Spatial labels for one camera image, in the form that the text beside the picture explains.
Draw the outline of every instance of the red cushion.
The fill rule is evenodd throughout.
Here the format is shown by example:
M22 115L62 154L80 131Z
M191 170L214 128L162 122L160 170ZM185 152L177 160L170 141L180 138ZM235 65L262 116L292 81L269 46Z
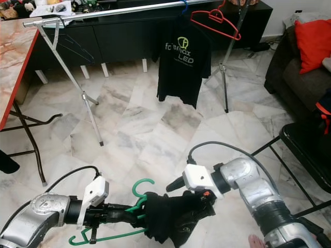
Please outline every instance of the red cushion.
M295 34L302 60L300 74L321 67L331 53L331 19L304 24L295 21Z

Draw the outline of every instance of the marble floor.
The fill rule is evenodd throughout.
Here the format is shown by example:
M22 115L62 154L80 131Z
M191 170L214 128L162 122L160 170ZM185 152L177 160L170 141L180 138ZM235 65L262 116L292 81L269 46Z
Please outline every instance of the marble floor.
M112 74L106 78L101 68L88 67L91 79L86 80L80 68L72 71L82 88L100 102L92 105L104 146L100 147L80 95L61 70L46 71L49 84L36 79L21 109L24 114L46 120L51 115L63 117L47 126L31 128L39 145L46 179L53 183L72 169L95 165L110 183L107 201L134 204L132 185L141 178L152 178L155 185L143 184L139 190L165 193L166 185L181 175L188 150L204 141L222 141L252 152L278 135L286 123L293 122L291 113L263 87L264 77L273 52L252 53L234 50L227 67L230 112L223 110L221 75L204 80L195 110L176 97L165 102L156 98L158 66L148 62L148 73L142 72L140 61L108 64ZM213 55L212 71L218 70L223 52ZM10 118L7 127L18 120ZM23 151L31 144L23 130L0 134L1 149L6 153ZM275 148L289 164L306 190L322 202L331 195L318 188L296 158L279 141ZM224 147L210 145L194 153L195 160L208 168L242 156ZM309 201L271 150L257 158L277 182L280 193L292 213L310 207ZM45 188L37 173L33 154L16 157L21 168L14 174L0 173L0 227L22 203L42 193ZM60 183L53 192L82 197L93 172L82 171ZM180 195L182 190L170 195ZM249 247L248 235L262 237L237 191L225 195L215 204L216 216L200 221L183 247ZM331 209L307 216L331 234ZM99 237L132 231L127 224L103 225ZM75 226L53 228L40 247L71 247L68 239L76 235ZM98 243L96 247L173 247L168 240L160 245L144 235L135 235Z

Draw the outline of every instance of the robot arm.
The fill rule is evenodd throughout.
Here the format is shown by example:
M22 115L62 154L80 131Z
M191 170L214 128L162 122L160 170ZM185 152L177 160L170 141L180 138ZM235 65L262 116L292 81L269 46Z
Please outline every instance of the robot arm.
M209 175L204 166L188 164L183 172L185 186L193 191L210 189L219 199L230 189L239 189L269 248L320 247L305 226L291 215L271 184L260 177L255 161L237 158L214 168L215 172Z
M212 191L216 198L223 199L226 192L239 189L268 248L319 248L271 184L260 177L256 162L238 158L214 169L209 174L204 166L188 164L183 176L170 184L167 191L186 186L196 192ZM102 203L108 187L105 179L98 177L86 187L83 200L52 193L37 196L0 234L0 248L36 248L51 227L64 223L91 227L90 243L95 243L100 223L135 223L137 219L124 211L130 206Z

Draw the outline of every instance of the gray sofa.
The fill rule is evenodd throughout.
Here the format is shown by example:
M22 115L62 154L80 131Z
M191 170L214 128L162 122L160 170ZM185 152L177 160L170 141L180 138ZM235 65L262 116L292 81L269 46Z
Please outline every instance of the gray sofa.
M331 88L331 73L323 67L299 74L300 69L300 51L292 26L275 51L264 87L270 94L277 93L299 119L304 119L315 109L325 90Z

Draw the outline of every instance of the printed logo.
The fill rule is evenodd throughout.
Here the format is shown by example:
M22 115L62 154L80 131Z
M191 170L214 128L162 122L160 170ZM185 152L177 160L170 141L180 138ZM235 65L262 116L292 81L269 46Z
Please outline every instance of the printed logo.
M192 67L194 59L191 57L191 51L186 49L188 47L188 39L185 37L178 37L177 41L178 45L173 43L166 43L165 49L167 51L178 52L178 58L174 57L174 60Z
M185 49L188 47L188 39L185 37L178 37L178 45L180 48Z

